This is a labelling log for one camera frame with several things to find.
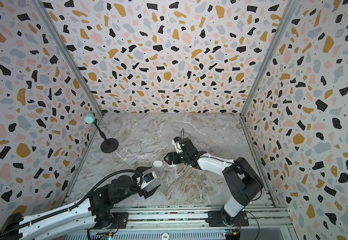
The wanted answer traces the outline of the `white earbud charging case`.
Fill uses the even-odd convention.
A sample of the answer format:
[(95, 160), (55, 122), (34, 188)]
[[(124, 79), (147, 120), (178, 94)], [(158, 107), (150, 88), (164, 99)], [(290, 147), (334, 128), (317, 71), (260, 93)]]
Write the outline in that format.
[(163, 162), (162, 161), (154, 161), (153, 165), (155, 168), (161, 168), (161, 167), (163, 167)]

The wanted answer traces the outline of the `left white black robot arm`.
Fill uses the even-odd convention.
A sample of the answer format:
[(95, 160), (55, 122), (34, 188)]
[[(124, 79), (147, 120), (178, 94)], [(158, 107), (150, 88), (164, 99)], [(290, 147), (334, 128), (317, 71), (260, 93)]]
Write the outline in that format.
[(25, 217), (21, 213), (10, 215), (0, 240), (52, 240), (83, 229), (125, 229), (129, 214), (112, 213), (112, 209), (133, 195), (151, 197), (158, 187), (147, 190), (147, 186), (156, 179), (149, 167), (113, 172), (71, 204)]

